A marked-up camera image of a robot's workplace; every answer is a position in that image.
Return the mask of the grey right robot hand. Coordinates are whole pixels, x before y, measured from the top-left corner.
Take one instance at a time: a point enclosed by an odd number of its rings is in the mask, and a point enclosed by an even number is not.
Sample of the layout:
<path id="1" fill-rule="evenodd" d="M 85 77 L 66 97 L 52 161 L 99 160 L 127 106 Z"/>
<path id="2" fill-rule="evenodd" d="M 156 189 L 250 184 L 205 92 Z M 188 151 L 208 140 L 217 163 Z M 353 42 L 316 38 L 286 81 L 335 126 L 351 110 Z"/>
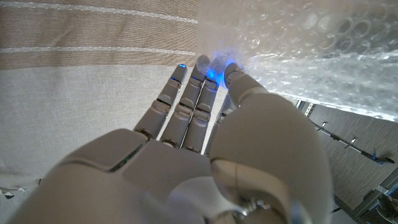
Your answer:
<path id="1" fill-rule="evenodd" d="M 311 121 L 232 61 L 178 65 L 132 130 L 62 159 L 10 223 L 328 223 Z"/>

